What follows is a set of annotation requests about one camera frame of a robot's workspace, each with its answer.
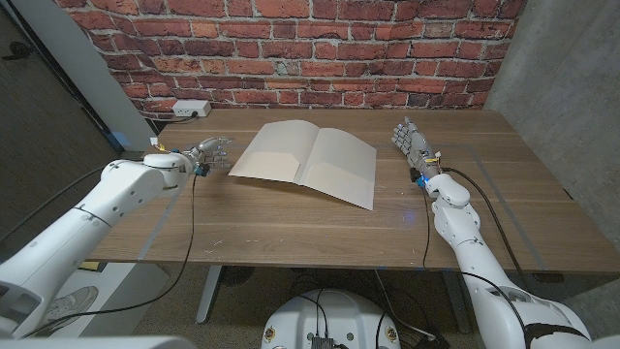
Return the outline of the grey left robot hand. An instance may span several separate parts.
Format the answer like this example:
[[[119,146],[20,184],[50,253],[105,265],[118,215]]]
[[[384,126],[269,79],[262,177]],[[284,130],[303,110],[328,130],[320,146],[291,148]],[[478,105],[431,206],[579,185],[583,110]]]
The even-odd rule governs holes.
[[[227,152],[223,149],[233,138],[209,138],[189,150],[181,152],[192,164],[192,172],[198,176],[206,176],[211,170],[227,170],[232,164]]]

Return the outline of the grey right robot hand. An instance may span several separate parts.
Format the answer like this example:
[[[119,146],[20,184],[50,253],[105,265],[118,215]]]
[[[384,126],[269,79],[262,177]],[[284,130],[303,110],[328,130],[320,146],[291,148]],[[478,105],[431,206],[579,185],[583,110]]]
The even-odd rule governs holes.
[[[391,140],[406,156],[411,181],[419,187],[424,188],[430,178],[441,173],[440,153],[432,151],[425,136],[409,117],[393,129]]]

